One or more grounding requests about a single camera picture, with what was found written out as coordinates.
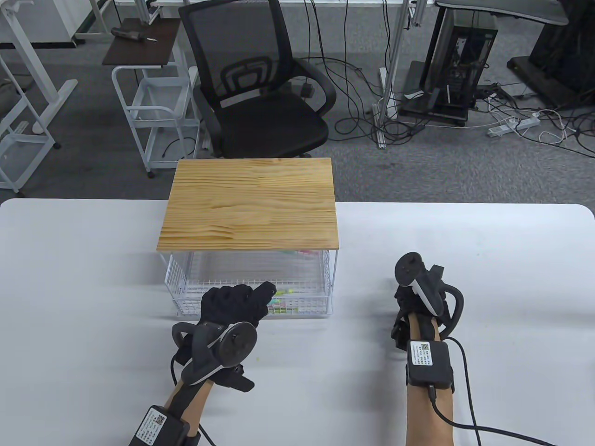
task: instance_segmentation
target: white cabinet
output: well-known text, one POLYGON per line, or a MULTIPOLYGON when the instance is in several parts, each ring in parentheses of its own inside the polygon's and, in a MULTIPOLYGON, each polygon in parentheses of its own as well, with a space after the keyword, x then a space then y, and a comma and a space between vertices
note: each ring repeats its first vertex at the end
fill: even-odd
MULTIPOLYGON (((17 18, 32 43, 70 42, 91 13, 89 0, 35 0, 21 4, 17 18)), ((0 21, 0 42, 10 43, 8 24, 0 21)))

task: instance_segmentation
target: chair armrest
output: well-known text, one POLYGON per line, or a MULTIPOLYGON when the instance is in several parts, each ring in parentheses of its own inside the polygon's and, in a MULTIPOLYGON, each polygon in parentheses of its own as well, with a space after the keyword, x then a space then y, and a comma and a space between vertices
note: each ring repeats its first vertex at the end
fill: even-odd
POLYGON ((211 143, 213 144, 213 154, 219 158, 222 156, 221 147, 223 143, 221 124, 219 123, 217 116, 215 116, 210 104, 206 100, 205 95, 202 93, 200 85, 194 87, 192 94, 194 96, 196 106, 198 107, 198 111, 201 113, 201 117, 205 122, 206 130, 209 132, 209 136, 211 137, 211 143))
POLYGON ((335 91, 333 84, 330 79, 326 77, 322 71, 314 67, 314 65, 307 63, 303 59, 294 59, 294 62, 296 64, 293 69, 292 77, 306 76, 318 82, 322 87, 322 91, 324 91, 327 100, 320 109, 316 110, 316 113, 320 116, 324 116, 326 112, 333 108, 333 105, 337 100, 337 92, 335 91))

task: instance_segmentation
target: label sticker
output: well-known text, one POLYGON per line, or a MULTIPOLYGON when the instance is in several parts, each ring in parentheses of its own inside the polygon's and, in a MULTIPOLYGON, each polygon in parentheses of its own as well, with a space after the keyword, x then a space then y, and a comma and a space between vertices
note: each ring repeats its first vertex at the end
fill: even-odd
POLYGON ((411 341, 410 348, 414 366, 431 366, 433 364, 429 342, 411 341))
POLYGON ((153 446, 157 435, 161 432, 163 424, 167 417, 162 413, 157 412, 151 407, 145 416, 145 419, 140 424, 139 430, 136 432, 136 438, 149 446, 153 446))

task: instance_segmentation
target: screwdriver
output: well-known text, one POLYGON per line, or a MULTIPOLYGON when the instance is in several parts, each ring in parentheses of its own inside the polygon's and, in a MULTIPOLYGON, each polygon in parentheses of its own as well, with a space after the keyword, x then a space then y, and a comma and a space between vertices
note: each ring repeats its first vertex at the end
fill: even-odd
POLYGON ((122 37, 123 39, 133 40, 135 42, 142 42, 143 40, 150 40, 151 42, 157 42, 157 39, 152 37, 145 37, 140 31, 127 31, 122 28, 112 28, 112 35, 115 37, 122 37))

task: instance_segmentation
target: wooden tabletop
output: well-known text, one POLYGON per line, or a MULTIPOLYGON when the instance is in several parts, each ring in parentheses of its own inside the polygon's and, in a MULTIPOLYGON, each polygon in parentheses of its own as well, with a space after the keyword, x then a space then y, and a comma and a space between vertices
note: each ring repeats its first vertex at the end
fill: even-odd
POLYGON ((158 251, 338 248, 330 158, 178 162, 158 251))

